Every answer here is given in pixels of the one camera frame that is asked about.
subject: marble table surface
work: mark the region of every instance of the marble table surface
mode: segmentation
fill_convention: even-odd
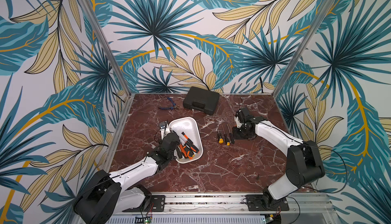
[[[167,96],[178,105],[178,110],[157,108],[171,106]],[[212,116],[184,109],[184,98],[184,94],[136,94],[110,170],[127,167],[158,146],[154,135],[159,122],[189,116],[198,124],[202,157],[186,164],[173,160],[162,172],[140,181],[150,192],[261,192],[284,174],[286,157],[261,137],[236,140],[230,146],[216,141],[218,128],[221,131],[221,126],[234,126],[240,98],[254,116],[263,116],[287,131],[271,95],[221,95]]]

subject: pliers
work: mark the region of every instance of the pliers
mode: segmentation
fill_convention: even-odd
[[[174,109],[178,109],[178,106],[173,102],[173,100],[172,100],[170,97],[167,97],[167,99],[172,103],[172,106],[171,106],[171,107],[168,107],[168,108],[159,107],[159,109],[162,109],[162,110],[168,110],[168,109],[174,110]]]

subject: black cable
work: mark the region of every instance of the black cable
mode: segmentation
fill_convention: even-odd
[[[288,197],[288,196],[287,196],[287,198],[294,199],[294,201],[297,203],[297,201],[296,201],[295,198]],[[297,221],[297,219],[299,219],[299,216],[300,216],[300,213],[301,213],[299,203],[297,203],[297,206],[299,207],[299,214],[297,215],[297,217],[296,217],[296,219],[295,219],[294,221],[292,221],[292,222],[290,222],[290,223],[288,223],[288,224],[292,224],[293,222]]]
[[[264,125],[267,125],[267,126],[270,126],[271,128],[274,128],[274,129],[279,130],[279,131],[280,131],[282,134],[284,134],[287,138],[289,138],[289,139],[295,141],[296,143],[304,144],[303,142],[299,142],[299,141],[296,141],[295,139],[291,138],[290,135],[287,135],[284,131],[280,130],[279,128],[277,128],[277,127],[275,127],[275,126],[271,126],[271,125],[268,125],[268,124],[265,124],[265,123],[262,123],[262,122],[260,122],[260,123],[261,123],[261,124],[264,124]],[[346,180],[345,180],[344,186],[343,186],[340,190],[335,191],[335,192],[328,192],[328,191],[324,191],[324,190],[317,190],[317,189],[314,189],[314,188],[312,188],[312,187],[307,187],[307,186],[303,186],[303,187],[309,188],[309,189],[312,189],[312,190],[314,190],[314,191],[318,191],[318,192],[321,192],[321,193],[339,193],[339,192],[341,192],[342,190],[344,190],[344,188],[345,188],[346,185],[348,184],[348,169],[346,168],[346,164],[345,164],[345,161],[343,160],[342,156],[341,156],[339,153],[337,153],[336,151],[332,150],[331,148],[319,148],[319,147],[314,147],[314,146],[310,146],[310,145],[307,145],[307,144],[305,144],[305,146],[306,146],[306,147],[311,147],[311,148],[318,148],[318,149],[330,150],[330,151],[336,153],[336,154],[341,158],[342,163],[343,163],[343,165],[345,166]]]

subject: screwdriver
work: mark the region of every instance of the screwdriver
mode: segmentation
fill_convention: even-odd
[[[229,146],[230,140],[228,139],[227,134],[225,134],[224,126],[221,126],[221,127],[222,127],[222,131],[224,132],[225,143],[227,144],[227,146]]]
[[[189,148],[193,150],[194,153],[198,153],[199,149],[194,145],[193,141],[190,140],[190,138],[188,138],[184,132],[182,132],[182,135],[187,139],[187,141],[185,141],[185,145],[189,146]]]
[[[230,132],[231,143],[235,144],[235,138],[233,137],[233,135],[232,135],[232,133],[230,131],[230,127],[228,125],[227,125],[227,127],[228,127],[228,131]]]
[[[217,139],[218,139],[220,144],[223,143],[222,136],[221,136],[221,133],[219,132],[219,129],[217,129]]]

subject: wall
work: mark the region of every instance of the wall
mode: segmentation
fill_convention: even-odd
[[[103,31],[132,92],[272,92],[323,1],[112,0]]]
[[[321,148],[342,223],[391,223],[390,0],[337,0],[278,96],[291,132]]]
[[[76,0],[0,2],[0,223],[67,223],[124,91]]]

